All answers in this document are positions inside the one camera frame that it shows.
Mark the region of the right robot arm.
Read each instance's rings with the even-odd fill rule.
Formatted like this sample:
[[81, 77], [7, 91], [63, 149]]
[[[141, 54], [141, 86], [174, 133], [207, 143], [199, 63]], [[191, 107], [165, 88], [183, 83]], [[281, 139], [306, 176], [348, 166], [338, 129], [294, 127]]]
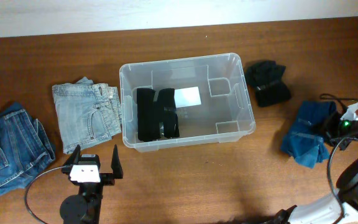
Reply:
[[336, 183], [331, 175], [335, 153], [358, 141], [358, 99], [352, 99], [349, 106], [344, 101], [323, 94], [320, 102], [303, 102], [280, 147], [303, 167], [312, 169], [317, 163], [326, 162], [329, 195], [308, 205], [281, 210], [271, 223], [358, 222], [358, 158]]

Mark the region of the teal blue taped cloth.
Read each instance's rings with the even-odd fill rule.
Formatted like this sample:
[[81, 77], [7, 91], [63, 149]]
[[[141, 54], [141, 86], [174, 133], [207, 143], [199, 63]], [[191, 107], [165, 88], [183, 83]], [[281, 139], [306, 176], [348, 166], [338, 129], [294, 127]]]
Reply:
[[280, 150], [292, 156], [297, 164], [310, 169], [322, 163], [329, 157], [329, 152], [316, 127], [336, 111], [333, 101], [302, 102], [295, 121], [283, 138]]

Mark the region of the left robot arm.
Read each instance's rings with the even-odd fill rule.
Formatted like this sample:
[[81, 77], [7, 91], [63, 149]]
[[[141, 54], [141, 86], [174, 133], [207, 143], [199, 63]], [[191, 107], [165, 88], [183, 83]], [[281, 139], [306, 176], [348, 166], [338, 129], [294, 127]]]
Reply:
[[103, 188], [113, 186], [115, 180], [123, 178], [117, 147], [112, 153], [110, 173], [100, 172], [100, 159], [96, 154], [82, 154], [77, 146], [63, 164], [62, 172], [68, 180], [79, 187], [78, 193], [67, 197], [60, 206], [63, 224], [94, 224], [99, 222]]

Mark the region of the black taped cloth bundle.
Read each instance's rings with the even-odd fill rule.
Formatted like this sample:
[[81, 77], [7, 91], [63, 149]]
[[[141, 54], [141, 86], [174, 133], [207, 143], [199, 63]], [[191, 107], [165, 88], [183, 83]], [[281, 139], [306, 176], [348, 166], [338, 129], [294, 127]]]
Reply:
[[259, 107], [268, 107], [291, 99], [291, 93], [282, 81], [286, 68], [276, 61], [263, 60], [246, 69], [246, 82], [254, 89]]

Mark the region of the light blue jeans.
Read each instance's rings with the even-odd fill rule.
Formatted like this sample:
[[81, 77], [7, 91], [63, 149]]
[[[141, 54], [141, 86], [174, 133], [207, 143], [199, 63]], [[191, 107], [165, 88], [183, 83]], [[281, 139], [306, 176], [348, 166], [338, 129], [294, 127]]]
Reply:
[[118, 89], [83, 77], [76, 83], [52, 87], [63, 153], [87, 149], [121, 133], [122, 109]]

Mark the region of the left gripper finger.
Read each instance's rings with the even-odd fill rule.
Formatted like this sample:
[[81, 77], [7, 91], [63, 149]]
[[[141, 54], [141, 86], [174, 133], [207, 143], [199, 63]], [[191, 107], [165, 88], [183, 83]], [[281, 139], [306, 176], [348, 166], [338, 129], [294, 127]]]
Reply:
[[77, 165], [79, 159], [81, 156], [81, 147], [78, 144], [75, 147], [75, 150], [73, 151], [73, 153], [70, 155], [70, 157], [65, 161], [65, 163], [63, 164], [64, 167], [70, 167], [73, 165]]
[[122, 179], [124, 176], [121, 162], [119, 160], [117, 145], [114, 145], [112, 160], [111, 160], [112, 174], [115, 179]]

